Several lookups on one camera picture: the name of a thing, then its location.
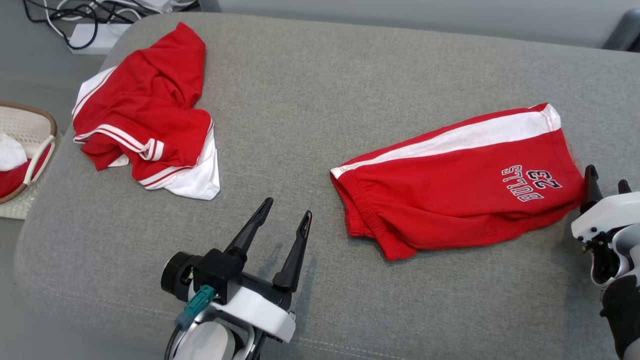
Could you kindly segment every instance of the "gray fabric surface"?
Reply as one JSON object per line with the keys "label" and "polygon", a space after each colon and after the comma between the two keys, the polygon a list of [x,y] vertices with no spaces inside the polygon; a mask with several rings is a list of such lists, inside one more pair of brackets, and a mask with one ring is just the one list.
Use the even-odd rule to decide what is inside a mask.
{"label": "gray fabric surface", "polygon": [[590,259],[568,220],[498,245],[387,263],[346,235],[329,180],[342,162],[491,111],[551,102],[581,160],[640,188],[640,58],[405,29],[172,14],[137,22],[103,68],[184,21],[208,46],[198,106],[216,122],[221,192],[148,192],[128,168],[96,172],[67,137],[15,256],[32,306],[79,331],[160,352],[182,304],[160,289],[178,250],[232,239],[275,204],[246,271],[270,279],[314,212],[293,343],[265,359],[614,359]]}

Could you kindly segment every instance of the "red and white shirt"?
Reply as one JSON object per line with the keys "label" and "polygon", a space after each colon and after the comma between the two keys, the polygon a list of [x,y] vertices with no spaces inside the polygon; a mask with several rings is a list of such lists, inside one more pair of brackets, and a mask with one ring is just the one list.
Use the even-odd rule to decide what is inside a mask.
{"label": "red and white shirt", "polygon": [[74,141],[97,170],[131,162],[131,175],[148,190],[206,200],[218,193],[213,121],[193,108],[205,53],[200,37],[180,23],[82,84],[72,112]]}
{"label": "red and white shirt", "polygon": [[562,219],[582,176],[549,104],[474,117],[331,169],[347,231],[389,260],[489,245]]}

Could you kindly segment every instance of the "robotic arm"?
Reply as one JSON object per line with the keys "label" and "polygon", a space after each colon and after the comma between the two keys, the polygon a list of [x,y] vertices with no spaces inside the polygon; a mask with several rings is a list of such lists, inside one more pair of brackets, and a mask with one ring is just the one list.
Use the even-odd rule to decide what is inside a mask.
{"label": "robotic arm", "polygon": [[[247,251],[273,204],[267,198],[224,250],[205,256],[178,252],[164,267],[164,291],[187,302],[175,320],[165,360],[259,359],[266,338],[288,343],[296,330],[289,311],[307,247],[312,215],[307,211],[282,270],[271,282],[242,270]],[[244,341],[233,326],[247,333]]]}
{"label": "robotic arm", "polygon": [[[624,360],[640,360],[640,192],[618,183],[618,195],[603,197],[593,165],[584,175],[580,217],[573,236],[591,251],[591,280],[604,288],[603,309]],[[165,360],[256,360],[266,338],[288,343],[296,329],[289,311],[307,246],[307,211],[296,240],[271,282],[244,273],[247,251],[273,199],[266,199],[225,251],[205,256],[178,252],[167,263],[162,289],[187,302],[175,320]],[[247,340],[233,327],[243,329]]]}
{"label": "robotic arm", "polygon": [[591,251],[591,280],[605,289],[600,316],[609,321],[618,357],[640,359],[640,192],[621,180],[618,195],[602,197],[597,181],[589,165],[571,230]]}

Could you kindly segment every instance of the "woven basket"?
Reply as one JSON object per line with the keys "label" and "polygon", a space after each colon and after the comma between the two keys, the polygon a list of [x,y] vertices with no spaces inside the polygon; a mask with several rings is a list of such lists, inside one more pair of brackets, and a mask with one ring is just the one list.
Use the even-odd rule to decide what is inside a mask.
{"label": "woven basket", "polygon": [[12,102],[0,102],[0,133],[18,141],[31,159],[22,184],[0,198],[0,217],[24,219],[62,136],[51,114]]}

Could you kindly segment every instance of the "basket rim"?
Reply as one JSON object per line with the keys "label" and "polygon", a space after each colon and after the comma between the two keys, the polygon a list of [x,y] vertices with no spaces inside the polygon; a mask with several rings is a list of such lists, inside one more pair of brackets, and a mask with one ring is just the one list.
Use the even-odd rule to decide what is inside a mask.
{"label": "basket rim", "polygon": [[[24,104],[18,104],[16,102],[8,102],[8,101],[0,101],[0,107],[24,110],[24,111],[29,111],[31,113],[36,113],[38,115],[41,115],[41,116],[45,117],[49,121],[49,123],[51,124],[51,133],[50,133],[50,135],[53,136],[53,137],[58,135],[58,125],[57,125],[55,119],[53,119],[53,116],[50,113],[47,113],[44,110],[41,110],[41,109],[38,109],[38,108],[34,108],[33,106],[28,106],[28,105],[24,105]],[[5,197],[0,197],[0,204],[4,204],[6,202],[10,202],[11,200],[15,199],[20,194],[22,194],[24,192],[24,190],[27,190],[28,187],[29,187],[29,185],[27,185],[27,184],[24,184],[24,183],[20,184],[20,186],[18,186],[9,195],[7,195]]]}
{"label": "basket rim", "polygon": [[0,107],[24,110],[24,111],[29,111],[31,113],[36,113],[38,115],[41,115],[45,117],[51,124],[50,135],[56,136],[58,134],[58,124],[56,123],[56,120],[53,119],[53,116],[50,113],[47,113],[44,110],[34,108],[33,106],[18,104],[16,102],[10,102],[10,101],[0,101]]}

